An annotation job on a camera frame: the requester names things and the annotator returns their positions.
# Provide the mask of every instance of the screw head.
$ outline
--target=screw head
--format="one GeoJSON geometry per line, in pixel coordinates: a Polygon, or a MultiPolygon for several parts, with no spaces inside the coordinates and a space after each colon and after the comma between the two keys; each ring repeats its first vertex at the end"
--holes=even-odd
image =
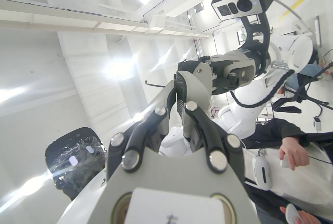
{"type": "Polygon", "coordinates": [[[186,103],[185,108],[189,111],[195,111],[198,108],[198,105],[194,101],[189,101],[186,103]]]}
{"type": "Polygon", "coordinates": [[[111,138],[111,146],[112,147],[119,147],[123,144],[125,136],[123,133],[117,133],[111,138]]]}
{"type": "Polygon", "coordinates": [[[234,149],[237,149],[237,148],[240,147],[240,140],[235,135],[232,135],[232,134],[228,135],[227,136],[227,141],[228,141],[229,145],[231,147],[233,147],[234,149]]]}
{"type": "Polygon", "coordinates": [[[159,116],[162,116],[162,115],[165,115],[165,112],[166,112],[167,110],[163,107],[162,109],[159,109],[159,108],[156,108],[155,109],[155,113],[157,114],[157,115],[159,115],[159,116]]]}
{"type": "Polygon", "coordinates": [[[220,172],[224,171],[228,166],[226,156],[219,150],[214,150],[210,153],[209,162],[215,170],[220,172]]]}
{"type": "Polygon", "coordinates": [[[121,166],[124,170],[132,170],[139,163],[140,155],[136,150],[127,151],[121,160],[121,166]]]}

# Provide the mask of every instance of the white controller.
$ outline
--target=white controller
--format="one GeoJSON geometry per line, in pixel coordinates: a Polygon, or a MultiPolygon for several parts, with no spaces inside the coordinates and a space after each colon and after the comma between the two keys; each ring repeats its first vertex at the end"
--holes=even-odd
{"type": "Polygon", "coordinates": [[[289,203],[286,207],[286,220],[288,224],[296,224],[296,218],[299,218],[304,224],[302,218],[299,216],[298,211],[296,210],[295,206],[291,203],[289,203]]]}
{"type": "Polygon", "coordinates": [[[284,156],[283,160],[280,161],[280,166],[282,168],[288,168],[288,169],[290,169],[289,164],[288,164],[288,160],[287,160],[286,156],[284,156]]]}

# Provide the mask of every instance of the black jacket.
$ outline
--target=black jacket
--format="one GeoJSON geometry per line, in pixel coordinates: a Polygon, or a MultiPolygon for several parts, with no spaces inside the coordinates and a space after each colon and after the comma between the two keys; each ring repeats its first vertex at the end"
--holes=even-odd
{"type": "MultiPolygon", "coordinates": [[[[303,147],[308,146],[310,142],[316,142],[326,151],[330,160],[333,161],[333,132],[306,134],[296,125],[283,119],[274,118],[263,125],[258,124],[255,133],[243,139],[243,142],[247,149],[274,148],[280,147],[282,139],[285,137],[299,137],[299,143],[303,147]]],[[[245,184],[245,190],[257,207],[287,224],[285,215],[279,208],[280,206],[285,207],[290,203],[289,201],[271,191],[259,190],[247,184],[245,184]]],[[[328,223],[323,219],[318,219],[322,224],[328,223]]]]}

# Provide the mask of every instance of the white shirt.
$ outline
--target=white shirt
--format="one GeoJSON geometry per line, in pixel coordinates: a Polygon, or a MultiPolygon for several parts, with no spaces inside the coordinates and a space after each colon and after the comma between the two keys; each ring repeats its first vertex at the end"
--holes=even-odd
{"type": "MultiPolygon", "coordinates": [[[[305,148],[309,155],[331,162],[327,154],[311,144],[305,148]]],[[[280,167],[279,150],[266,149],[266,159],[270,168],[271,191],[287,199],[304,211],[333,221],[333,166],[310,158],[310,164],[297,167],[295,171],[280,167]]],[[[258,154],[257,149],[251,153],[258,154]]],[[[245,153],[245,176],[252,181],[253,155],[245,153]]]]}

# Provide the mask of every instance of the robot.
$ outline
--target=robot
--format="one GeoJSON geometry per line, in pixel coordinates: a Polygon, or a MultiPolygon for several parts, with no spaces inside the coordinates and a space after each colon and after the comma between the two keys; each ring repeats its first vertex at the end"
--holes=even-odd
{"type": "Polygon", "coordinates": [[[221,19],[241,18],[244,44],[224,55],[179,63],[143,119],[112,138],[105,169],[80,191],[58,224],[260,223],[243,188],[240,139],[254,133],[265,104],[312,53],[307,36],[272,36],[270,41],[265,11],[272,1],[212,1],[221,19]],[[258,15],[260,24],[251,25],[248,15],[258,15]],[[261,40],[253,40],[257,32],[263,33],[261,40]],[[236,102],[213,122],[207,115],[210,96],[228,91],[236,102]],[[175,103],[183,130],[173,137],[168,133],[175,103]],[[186,156],[162,155],[172,147],[186,156]]]}

